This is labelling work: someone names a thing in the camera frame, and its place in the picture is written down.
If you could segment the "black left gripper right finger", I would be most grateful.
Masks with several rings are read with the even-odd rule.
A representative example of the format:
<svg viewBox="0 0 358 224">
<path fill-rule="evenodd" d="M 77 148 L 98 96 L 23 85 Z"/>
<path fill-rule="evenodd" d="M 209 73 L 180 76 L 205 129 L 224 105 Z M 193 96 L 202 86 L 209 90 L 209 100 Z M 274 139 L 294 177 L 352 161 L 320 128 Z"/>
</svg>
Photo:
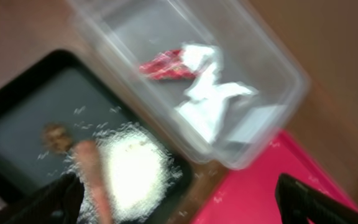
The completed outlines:
<svg viewBox="0 0 358 224">
<path fill-rule="evenodd" d="M 288 174 L 280 174 L 275 199 L 283 224 L 358 224 L 357 211 Z"/>
</svg>

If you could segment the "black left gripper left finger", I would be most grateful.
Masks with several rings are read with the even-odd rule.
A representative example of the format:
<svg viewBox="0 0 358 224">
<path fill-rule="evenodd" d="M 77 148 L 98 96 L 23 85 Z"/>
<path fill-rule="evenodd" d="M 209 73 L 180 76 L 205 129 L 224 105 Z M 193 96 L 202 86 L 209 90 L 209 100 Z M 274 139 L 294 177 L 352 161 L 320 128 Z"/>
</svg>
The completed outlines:
<svg viewBox="0 0 358 224">
<path fill-rule="evenodd" d="M 76 224 L 85 187 L 65 174 L 34 194 L 0 210 L 0 224 Z"/>
</svg>

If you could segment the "orange carrot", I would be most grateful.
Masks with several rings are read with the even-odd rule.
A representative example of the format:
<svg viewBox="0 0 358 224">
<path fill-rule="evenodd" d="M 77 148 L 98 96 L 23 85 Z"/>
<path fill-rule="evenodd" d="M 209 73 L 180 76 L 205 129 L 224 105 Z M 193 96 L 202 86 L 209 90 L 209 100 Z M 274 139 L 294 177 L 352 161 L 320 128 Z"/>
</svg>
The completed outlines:
<svg viewBox="0 0 358 224">
<path fill-rule="evenodd" d="M 78 142 L 74 146 L 75 161 L 92 196 L 94 206 L 102 224 L 113 224 L 108 193 L 105 188 L 99 151 L 92 140 Z"/>
</svg>

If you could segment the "brown mushroom piece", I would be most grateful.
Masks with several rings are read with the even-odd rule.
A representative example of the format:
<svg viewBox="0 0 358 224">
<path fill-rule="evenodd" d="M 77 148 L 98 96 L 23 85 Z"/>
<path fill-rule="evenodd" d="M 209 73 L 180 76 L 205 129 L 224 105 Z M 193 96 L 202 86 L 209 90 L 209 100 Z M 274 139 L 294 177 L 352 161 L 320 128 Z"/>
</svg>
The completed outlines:
<svg viewBox="0 0 358 224">
<path fill-rule="evenodd" d="M 73 145 L 73 139 L 67 128 L 58 123 L 47 124 L 44 127 L 42 139 L 46 148 L 56 154 L 68 152 Z"/>
</svg>

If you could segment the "white rice pile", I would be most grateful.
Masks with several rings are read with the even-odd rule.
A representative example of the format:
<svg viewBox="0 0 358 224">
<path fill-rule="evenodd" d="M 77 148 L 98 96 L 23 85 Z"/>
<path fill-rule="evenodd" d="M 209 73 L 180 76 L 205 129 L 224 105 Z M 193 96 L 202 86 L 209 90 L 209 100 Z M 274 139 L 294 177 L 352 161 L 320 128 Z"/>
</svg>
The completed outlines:
<svg viewBox="0 0 358 224">
<path fill-rule="evenodd" d="M 168 223 L 191 182 L 191 167 L 121 106 L 42 109 L 44 125 L 60 124 L 74 142 L 92 139 L 101 156 L 115 223 Z"/>
</svg>

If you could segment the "white napkin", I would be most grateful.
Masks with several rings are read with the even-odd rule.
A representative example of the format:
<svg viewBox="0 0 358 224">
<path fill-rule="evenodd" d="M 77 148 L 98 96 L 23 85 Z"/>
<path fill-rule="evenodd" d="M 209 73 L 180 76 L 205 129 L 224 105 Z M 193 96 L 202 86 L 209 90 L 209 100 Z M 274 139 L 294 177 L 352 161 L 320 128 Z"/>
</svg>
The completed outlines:
<svg viewBox="0 0 358 224">
<path fill-rule="evenodd" d="M 258 91 L 242 82 L 220 82 L 224 60 L 219 47 L 183 44 L 181 49 L 181 61 L 196 79 L 184 91 L 189 100 L 176 110 L 206 142 L 212 143 L 220 132 L 227 101 L 239 95 L 254 96 Z"/>
</svg>

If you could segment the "red ketchup packet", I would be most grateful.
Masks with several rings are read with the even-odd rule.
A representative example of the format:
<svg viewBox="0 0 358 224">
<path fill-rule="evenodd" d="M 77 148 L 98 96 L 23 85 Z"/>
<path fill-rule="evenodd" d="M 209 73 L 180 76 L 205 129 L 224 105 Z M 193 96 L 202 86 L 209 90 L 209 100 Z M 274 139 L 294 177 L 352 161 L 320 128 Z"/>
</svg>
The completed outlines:
<svg viewBox="0 0 358 224">
<path fill-rule="evenodd" d="M 161 52 L 153 60 L 140 65 L 139 72 L 149 80 L 195 79 L 197 73 L 183 63 L 182 55 L 182 49 Z"/>
</svg>

